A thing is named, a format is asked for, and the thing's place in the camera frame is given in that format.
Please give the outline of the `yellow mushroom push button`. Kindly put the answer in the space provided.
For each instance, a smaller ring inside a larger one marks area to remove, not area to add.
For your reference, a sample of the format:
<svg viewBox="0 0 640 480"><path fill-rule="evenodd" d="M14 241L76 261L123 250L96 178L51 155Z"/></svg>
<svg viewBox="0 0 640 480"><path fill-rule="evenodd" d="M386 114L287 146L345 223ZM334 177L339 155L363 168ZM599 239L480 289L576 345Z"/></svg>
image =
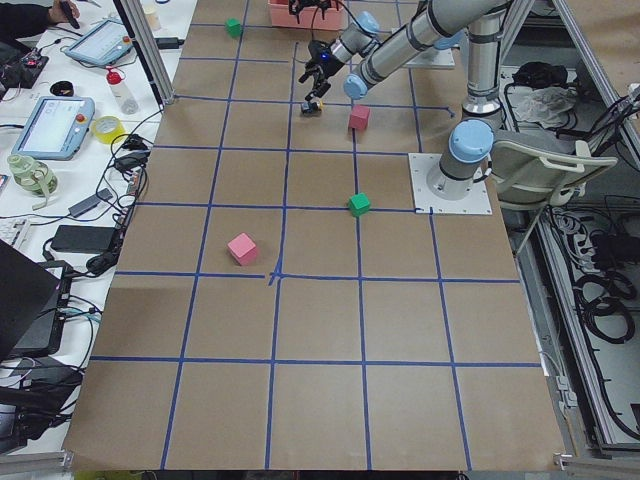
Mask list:
<svg viewBox="0 0 640 480"><path fill-rule="evenodd" d="M323 108L321 100L307 100L300 104L301 115L305 117L319 116L322 114Z"/></svg>

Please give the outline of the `pink plastic bin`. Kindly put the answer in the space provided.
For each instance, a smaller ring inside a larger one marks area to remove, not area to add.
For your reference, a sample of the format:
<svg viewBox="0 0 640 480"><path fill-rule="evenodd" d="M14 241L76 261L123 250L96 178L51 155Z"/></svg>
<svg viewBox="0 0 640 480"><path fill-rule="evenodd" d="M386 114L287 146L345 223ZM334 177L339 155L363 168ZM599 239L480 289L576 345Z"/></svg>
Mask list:
<svg viewBox="0 0 640 480"><path fill-rule="evenodd" d="M346 9L336 1L329 1L324 11L316 6L305 6L298 15L289 12L288 1L269 0L267 7L274 27L338 31L347 24Z"/></svg>

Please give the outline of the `pink foam cube centre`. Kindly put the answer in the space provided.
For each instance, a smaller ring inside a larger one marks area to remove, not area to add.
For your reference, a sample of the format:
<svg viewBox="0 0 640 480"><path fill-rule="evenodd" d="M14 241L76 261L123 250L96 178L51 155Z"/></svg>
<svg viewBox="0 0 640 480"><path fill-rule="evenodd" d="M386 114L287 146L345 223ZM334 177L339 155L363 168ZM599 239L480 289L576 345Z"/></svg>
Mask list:
<svg viewBox="0 0 640 480"><path fill-rule="evenodd" d="M369 124L371 109L366 105L356 104L351 108L348 128L355 131L364 131Z"/></svg>

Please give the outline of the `pink foam cube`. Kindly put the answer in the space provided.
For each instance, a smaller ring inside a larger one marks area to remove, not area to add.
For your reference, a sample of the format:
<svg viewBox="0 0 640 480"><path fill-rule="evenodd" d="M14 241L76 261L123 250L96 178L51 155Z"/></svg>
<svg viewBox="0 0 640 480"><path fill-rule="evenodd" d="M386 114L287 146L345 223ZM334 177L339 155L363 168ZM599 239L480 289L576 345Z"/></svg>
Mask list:
<svg viewBox="0 0 640 480"><path fill-rule="evenodd" d="M371 109L366 105L356 104L351 108L348 128L355 131L364 131L369 124Z"/></svg>
<svg viewBox="0 0 640 480"><path fill-rule="evenodd" d="M259 255L257 244L245 232L230 240L227 243L227 249L234 260L241 266L252 264Z"/></svg>

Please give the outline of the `green foam cube near bin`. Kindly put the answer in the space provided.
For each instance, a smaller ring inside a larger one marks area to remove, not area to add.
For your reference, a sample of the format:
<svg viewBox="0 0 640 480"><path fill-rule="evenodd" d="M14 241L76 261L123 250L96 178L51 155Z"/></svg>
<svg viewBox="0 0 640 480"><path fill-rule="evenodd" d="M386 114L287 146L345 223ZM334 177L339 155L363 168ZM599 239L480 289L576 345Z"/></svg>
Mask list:
<svg viewBox="0 0 640 480"><path fill-rule="evenodd" d="M236 18L227 18L225 21L225 29L231 38L238 38L242 35L242 23Z"/></svg>

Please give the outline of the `pink foam cube outer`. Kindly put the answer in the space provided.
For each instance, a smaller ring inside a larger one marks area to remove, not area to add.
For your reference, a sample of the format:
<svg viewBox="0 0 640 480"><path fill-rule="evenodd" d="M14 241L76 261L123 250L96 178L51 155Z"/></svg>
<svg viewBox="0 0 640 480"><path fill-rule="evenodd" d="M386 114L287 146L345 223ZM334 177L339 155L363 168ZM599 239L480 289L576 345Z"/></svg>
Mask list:
<svg viewBox="0 0 640 480"><path fill-rule="evenodd" d="M241 266L252 264L259 255L257 244L245 232L230 240L227 243L227 249L234 260Z"/></svg>

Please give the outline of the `clear squeeze bottle red cap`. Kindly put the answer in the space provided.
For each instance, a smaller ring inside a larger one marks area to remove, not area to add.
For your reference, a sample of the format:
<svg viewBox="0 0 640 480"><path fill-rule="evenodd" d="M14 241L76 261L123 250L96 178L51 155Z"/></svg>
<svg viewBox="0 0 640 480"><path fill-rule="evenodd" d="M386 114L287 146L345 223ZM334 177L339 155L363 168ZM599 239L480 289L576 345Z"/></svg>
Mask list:
<svg viewBox="0 0 640 480"><path fill-rule="evenodd" d="M119 70L107 68L106 81L120 110L126 115L137 113L139 105Z"/></svg>

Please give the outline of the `teach pendant far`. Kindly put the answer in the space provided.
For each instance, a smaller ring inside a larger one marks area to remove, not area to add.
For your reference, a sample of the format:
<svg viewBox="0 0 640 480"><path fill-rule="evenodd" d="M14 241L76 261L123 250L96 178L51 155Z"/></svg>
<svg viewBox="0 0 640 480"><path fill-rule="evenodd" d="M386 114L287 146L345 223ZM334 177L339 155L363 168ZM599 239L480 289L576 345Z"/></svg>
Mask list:
<svg viewBox="0 0 640 480"><path fill-rule="evenodd" d="M132 47L125 26L115 19L106 19L68 46L64 54L91 66L104 67L113 65Z"/></svg>

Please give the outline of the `teach pendant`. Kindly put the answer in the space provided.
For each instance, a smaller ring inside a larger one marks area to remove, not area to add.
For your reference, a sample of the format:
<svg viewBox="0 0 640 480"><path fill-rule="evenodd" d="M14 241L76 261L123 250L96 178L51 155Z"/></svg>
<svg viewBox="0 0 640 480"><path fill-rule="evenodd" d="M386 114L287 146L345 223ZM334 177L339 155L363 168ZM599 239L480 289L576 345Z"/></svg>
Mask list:
<svg viewBox="0 0 640 480"><path fill-rule="evenodd" d="M91 66L104 67L113 65L132 47L125 26L115 19L106 19L68 46L64 54Z"/></svg>
<svg viewBox="0 0 640 480"><path fill-rule="evenodd" d="M88 97L42 97L11 153L68 161L80 149L94 113L94 100Z"/></svg>

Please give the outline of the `yellow tape roll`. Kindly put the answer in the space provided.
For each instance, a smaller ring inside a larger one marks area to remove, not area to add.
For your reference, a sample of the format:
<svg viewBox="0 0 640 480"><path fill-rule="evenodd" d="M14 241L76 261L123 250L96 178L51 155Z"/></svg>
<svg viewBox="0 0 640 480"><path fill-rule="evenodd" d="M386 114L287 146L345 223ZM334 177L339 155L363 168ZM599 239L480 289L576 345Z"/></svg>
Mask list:
<svg viewBox="0 0 640 480"><path fill-rule="evenodd" d="M122 141L126 135L124 125L116 116L102 116L93 120L90 131L100 143L105 145Z"/></svg>

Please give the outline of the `grey office chair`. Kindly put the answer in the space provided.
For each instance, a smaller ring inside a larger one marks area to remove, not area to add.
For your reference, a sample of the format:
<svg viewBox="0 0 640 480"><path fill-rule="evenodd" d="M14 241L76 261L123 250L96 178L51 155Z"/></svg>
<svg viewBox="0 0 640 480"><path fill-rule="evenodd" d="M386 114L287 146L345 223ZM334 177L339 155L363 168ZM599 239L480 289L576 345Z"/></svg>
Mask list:
<svg viewBox="0 0 640 480"><path fill-rule="evenodd" d="M490 184L499 205L513 211L535 211L513 255L517 257L547 207L563 206L583 194L587 182L613 168L615 157L594 157L583 140L575 152L559 152L551 142L500 131L490 153Z"/></svg>

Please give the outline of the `teach pendant near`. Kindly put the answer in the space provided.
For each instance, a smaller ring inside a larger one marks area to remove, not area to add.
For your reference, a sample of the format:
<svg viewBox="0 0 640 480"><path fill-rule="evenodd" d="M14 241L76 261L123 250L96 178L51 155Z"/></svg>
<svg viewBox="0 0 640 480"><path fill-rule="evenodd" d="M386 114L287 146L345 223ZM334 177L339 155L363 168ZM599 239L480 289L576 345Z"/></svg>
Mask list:
<svg viewBox="0 0 640 480"><path fill-rule="evenodd" d="M68 161L80 149L94 113L94 100L88 97L42 97L11 153Z"/></svg>

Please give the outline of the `black power adapter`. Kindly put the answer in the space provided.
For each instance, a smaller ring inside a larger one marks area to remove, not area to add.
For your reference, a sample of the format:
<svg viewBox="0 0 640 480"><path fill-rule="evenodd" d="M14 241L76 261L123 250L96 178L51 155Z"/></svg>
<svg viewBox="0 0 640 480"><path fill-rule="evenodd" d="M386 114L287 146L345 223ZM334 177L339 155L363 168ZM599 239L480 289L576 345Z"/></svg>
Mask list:
<svg viewBox="0 0 640 480"><path fill-rule="evenodd" d="M103 253L110 249L116 235L114 227L60 225L51 248L62 253Z"/></svg>

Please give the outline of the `black laptop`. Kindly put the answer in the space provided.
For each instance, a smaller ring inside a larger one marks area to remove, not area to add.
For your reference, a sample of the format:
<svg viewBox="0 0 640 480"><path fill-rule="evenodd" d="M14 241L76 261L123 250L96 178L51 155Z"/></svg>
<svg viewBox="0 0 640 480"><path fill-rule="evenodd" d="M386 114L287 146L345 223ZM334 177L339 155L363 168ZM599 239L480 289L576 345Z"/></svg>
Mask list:
<svg viewBox="0 0 640 480"><path fill-rule="evenodd" d="M38 358L58 351L62 310L71 289L71 266L36 263L1 243L1 359Z"/></svg>

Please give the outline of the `aluminium frame post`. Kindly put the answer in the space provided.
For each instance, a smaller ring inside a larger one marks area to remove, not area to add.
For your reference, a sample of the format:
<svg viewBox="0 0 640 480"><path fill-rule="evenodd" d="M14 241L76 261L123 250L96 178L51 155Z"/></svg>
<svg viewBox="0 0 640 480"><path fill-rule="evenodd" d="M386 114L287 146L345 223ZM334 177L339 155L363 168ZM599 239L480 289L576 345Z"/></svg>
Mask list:
<svg viewBox="0 0 640 480"><path fill-rule="evenodd" d="M133 41L156 103L161 108L172 104L175 91L141 3L136 0L113 0L113 4Z"/></svg>

